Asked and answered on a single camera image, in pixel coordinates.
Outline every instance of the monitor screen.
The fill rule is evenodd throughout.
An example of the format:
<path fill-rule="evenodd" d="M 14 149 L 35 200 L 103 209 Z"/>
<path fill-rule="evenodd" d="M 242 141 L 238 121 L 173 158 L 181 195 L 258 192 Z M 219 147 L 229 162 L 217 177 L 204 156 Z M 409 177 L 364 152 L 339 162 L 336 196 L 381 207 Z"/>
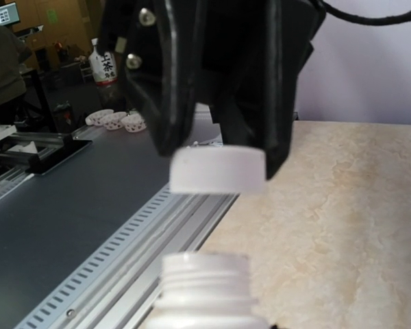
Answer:
<path fill-rule="evenodd" d="M 0 25 L 20 23 L 15 2 L 0 6 Z"/>

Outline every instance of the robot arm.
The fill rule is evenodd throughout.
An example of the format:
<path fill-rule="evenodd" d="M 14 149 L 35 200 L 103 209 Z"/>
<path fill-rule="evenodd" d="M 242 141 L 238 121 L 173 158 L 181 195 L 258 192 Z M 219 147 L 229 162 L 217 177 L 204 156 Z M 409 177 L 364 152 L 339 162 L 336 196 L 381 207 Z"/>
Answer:
<path fill-rule="evenodd" d="M 122 55 L 121 89 L 161 156 L 188 138 L 205 103 L 225 144 L 264 150 L 271 179 L 289 153 L 297 77 L 324 18 L 320 0 L 108 0 L 98 51 Z"/>

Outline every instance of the marble tabletop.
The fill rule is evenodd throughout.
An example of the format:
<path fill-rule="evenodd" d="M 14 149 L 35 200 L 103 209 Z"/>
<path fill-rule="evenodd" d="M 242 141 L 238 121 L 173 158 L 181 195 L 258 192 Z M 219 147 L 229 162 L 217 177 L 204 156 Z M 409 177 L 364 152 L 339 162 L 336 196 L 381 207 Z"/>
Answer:
<path fill-rule="evenodd" d="M 297 121 L 263 195 L 202 247 L 251 257 L 256 313 L 289 329 L 411 329 L 411 126 Z"/>

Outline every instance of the screw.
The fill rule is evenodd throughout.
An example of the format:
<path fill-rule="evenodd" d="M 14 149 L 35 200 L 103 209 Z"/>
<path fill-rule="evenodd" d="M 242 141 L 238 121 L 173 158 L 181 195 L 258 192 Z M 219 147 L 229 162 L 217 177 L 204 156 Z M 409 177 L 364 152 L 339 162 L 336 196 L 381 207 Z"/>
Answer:
<path fill-rule="evenodd" d="M 136 70 L 142 66 L 142 59 L 139 56 L 130 53 L 126 59 L 126 66 L 130 70 Z"/>
<path fill-rule="evenodd" d="M 152 26 L 157 21 L 157 18 L 151 10 L 142 8 L 140 13 L 138 14 L 138 21 L 143 26 Z"/>
<path fill-rule="evenodd" d="M 69 319 L 75 317 L 75 315 L 76 315 L 76 311 L 73 310 L 72 308 L 66 312 L 66 316 L 67 316 Z"/>

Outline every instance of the conveyor belt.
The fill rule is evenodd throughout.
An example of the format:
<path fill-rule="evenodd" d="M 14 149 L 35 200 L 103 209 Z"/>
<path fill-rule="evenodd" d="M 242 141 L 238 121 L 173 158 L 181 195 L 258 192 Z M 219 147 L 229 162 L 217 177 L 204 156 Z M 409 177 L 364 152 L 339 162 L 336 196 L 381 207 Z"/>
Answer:
<path fill-rule="evenodd" d="M 190 142 L 218 133 L 198 120 Z M 0 200 L 0 329 L 25 318 L 167 183 L 168 173 L 169 160 L 158 157 L 148 133 L 105 132 Z"/>

